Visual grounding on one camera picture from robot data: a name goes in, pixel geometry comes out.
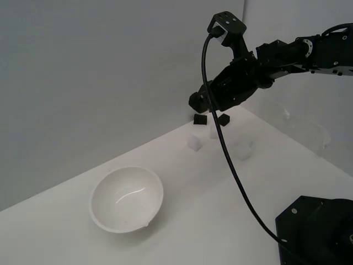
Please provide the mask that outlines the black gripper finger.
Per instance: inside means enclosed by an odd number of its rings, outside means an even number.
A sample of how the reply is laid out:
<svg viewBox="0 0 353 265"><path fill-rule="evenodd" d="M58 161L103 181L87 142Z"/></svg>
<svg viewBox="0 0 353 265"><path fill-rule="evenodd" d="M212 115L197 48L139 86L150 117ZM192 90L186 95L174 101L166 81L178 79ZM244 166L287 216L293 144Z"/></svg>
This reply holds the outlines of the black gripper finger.
<svg viewBox="0 0 353 265"><path fill-rule="evenodd" d="M201 114L206 111L211 112L211 107L214 110L218 110L216 100L213 94L210 95L210 99L205 94L195 93L194 95L194 110Z"/></svg>
<svg viewBox="0 0 353 265"><path fill-rule="evenodd" d="M214 92L212 90L212 81L207 82L208 85L208 90L210 93L210 96L213 96ZM208 101L208 96L206 92L206 86L204 84L201 85L198 91L194 92L193 94L190 95L189 101Z"/></svg>

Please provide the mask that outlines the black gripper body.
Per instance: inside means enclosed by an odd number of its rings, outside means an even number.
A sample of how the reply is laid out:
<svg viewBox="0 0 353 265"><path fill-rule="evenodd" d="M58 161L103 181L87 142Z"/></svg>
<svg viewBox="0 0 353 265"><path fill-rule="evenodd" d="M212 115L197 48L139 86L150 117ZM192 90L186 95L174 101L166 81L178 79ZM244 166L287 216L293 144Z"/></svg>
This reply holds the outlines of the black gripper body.
<svg viewBox="0 0 353 265"><path fill-rule="evenodd" d="M257 89L270 88L274 83L253 56L240 57L225 67L211 81L212 101L219 111L240 105Z"/></svg>

